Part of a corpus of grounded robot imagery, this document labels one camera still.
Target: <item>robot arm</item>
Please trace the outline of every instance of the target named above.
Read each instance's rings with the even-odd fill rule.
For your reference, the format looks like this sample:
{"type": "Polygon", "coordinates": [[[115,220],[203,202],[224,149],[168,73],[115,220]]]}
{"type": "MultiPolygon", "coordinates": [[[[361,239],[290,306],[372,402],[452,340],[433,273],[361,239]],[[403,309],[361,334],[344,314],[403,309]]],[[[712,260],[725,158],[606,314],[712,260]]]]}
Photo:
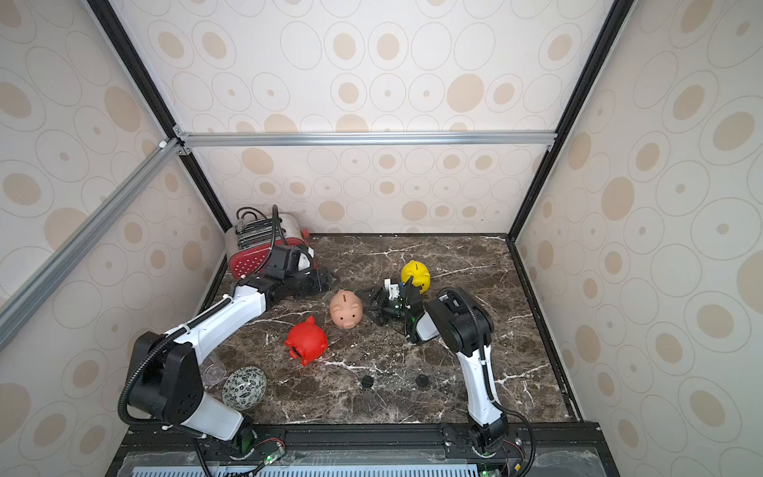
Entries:
{"type": "Polygon", "coordinates": [[[307,247],[275,246],[262,276],[240,280],[209,310],[165,334],[147,332],[135,343],[120,398],[126,424],[164,424],[224,441],[235,456],[252,449],[251,421],[204,392],[199,364],[231,334],[274,303],[331,289],[335,275],[315,269],[307,247]],[[138,420],[129,404],[152,416],[138,420]]]}
{"type": "MultiPolygon", "coordinates": [[[[190,343],[196,355],[197,364],[209,356],[217,346],[225,341],[231,334],[241,328],[252,319],[265,313],[265,296],[251,286],[237,286],[233,297],[223,295],[223,300],[231,299],[219,312],[203,321],[196,328],[175,339],[176,343],[190,343]]],[[[186,323],[167,330],[165,334],[172,334],[183,327],[186,323]]]]}
{"type": "Polygon", "coordinates": [[[387,279],[382,287],[358,294],[367,304],[365,313],[372,321],[381,326],[401,322],[409,342],[421,344],[438,335],[443,338],[459,358],[464,374],[475,449],[486,453],[500,445],[507,419],[495,389],[490,358],[494,325],[485,309],[460,288],[445,288],[437,298],[425,302],[412,279],[405,283],[387,279]]]}
{"type": "Polygon", "coordinates": [[[424,307],[448,349],[459,358],[472,422],[470,437],[479,453],[488,453],[500,445],[508,429],[490,359],[493,321],[461,288],[443,289],[424,307]]]}

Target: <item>vent grille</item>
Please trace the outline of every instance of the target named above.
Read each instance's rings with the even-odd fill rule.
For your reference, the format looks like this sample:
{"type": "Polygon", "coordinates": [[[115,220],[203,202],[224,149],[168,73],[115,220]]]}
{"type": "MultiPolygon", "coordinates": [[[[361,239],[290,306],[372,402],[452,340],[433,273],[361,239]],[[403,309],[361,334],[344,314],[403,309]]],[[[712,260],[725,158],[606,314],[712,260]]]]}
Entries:
{"type": "MultiPolygon", "coordinates": [[[[222,466],[216,477],[245,472],[250,466],[222,466]]],[[[201,467],[136,467],[132,477],[204,477],[201,467]]],[[[265,467],[257,477],[478,477],[474,464],[410,466],[292,466],[265,467]]]]}

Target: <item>brown marble surface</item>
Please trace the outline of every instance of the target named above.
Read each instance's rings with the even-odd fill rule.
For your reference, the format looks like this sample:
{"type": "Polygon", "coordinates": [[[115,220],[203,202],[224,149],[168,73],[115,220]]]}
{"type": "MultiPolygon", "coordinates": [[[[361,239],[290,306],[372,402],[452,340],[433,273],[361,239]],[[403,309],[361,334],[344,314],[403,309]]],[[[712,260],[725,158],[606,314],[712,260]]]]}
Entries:
{"type": "MultiPolygon", "coordinates": [[[[313,237],[319,266],[336,270],[340,288],[369,288],[399,280],[409,260],[430,270],[425,298],[457,285],[475,296],[495,322],[492,361],[499,398],[532,421],[565,421],[567,411],[548,357],[501,237],[313,237]]],[[[229,289],[230,273],[218,291],[229,289]]],[[[367,317],[352,330],[335,326],[328,314],[333,292],[277,304],[239,329],[217,348],[228,373],[258,366],[268,378],[266,395],[248,414],[256,423],[437,423],[466,422],[467,398],[455,355],[440,339],[407,343],[390,327],[367,317]],[[315,316],[329,349],[306,367],[290,359],[284,345],[297,323],[315,316]],[[427,375],[419,388],[416,377],[427,375]],[[370,389],[360,385],[370,375],[370,389]]],[[[209,392],[221,398],[222,383],[209,392]]]]}

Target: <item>toaster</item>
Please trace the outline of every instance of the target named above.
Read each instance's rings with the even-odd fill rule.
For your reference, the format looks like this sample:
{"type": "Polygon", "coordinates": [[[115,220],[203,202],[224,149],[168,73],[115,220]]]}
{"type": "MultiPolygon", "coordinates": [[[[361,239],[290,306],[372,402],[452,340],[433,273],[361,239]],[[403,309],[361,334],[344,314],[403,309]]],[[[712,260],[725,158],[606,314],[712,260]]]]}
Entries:
{"type": "MultiPolygon", "coordinates": [[[[279,214],[281,231],[286,239],[286,245],[306,245],[304,240],[308,237],[307,231],[299,229],[299,223],[290,214],[279,214]]],[[[262,261],[268,256],[270,239],[272,236],[272,218],[260,218],[248,223],[239,221],[236,227],[231,227],[225,233],[225,247],[228,260],[228,268],[234,277],[248,276],[258,269],[262,261]]],[[[275,244],[283,244],[281,235],[276,235],[275,244]]]]}

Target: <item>wallpaper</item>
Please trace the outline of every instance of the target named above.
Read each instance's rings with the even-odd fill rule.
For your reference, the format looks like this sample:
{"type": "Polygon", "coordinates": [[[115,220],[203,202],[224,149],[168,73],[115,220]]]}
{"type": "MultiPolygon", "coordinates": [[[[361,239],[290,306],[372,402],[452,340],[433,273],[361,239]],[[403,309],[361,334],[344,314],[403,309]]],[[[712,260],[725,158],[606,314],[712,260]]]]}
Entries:
{"type": "Polygon", "coordinates": [[[0,352],[2,477],[102,477],[111,463],[133,343],[190,319],[223,254],[182,167],[170,161],[0,352]]]}
{"type": "Polygon", "coordinates": [[[0,306],[161,136],[77,2],[0,2],[0,306]]]}
{"type": "Polygon", "coordinates": [[[646,0],[519,248],[624,477],[760,475],[763,3],[646,0]]]}
{"type": "Polygon", "coordinates": [[[506,233],[543,144],[195,148],[230,215],[290,211],[323,233],[506,233]]]}
{"type": "Polygon", "coordinates": [[[185,131],[554,129],[611,0],[112,0],[185,131]]]}

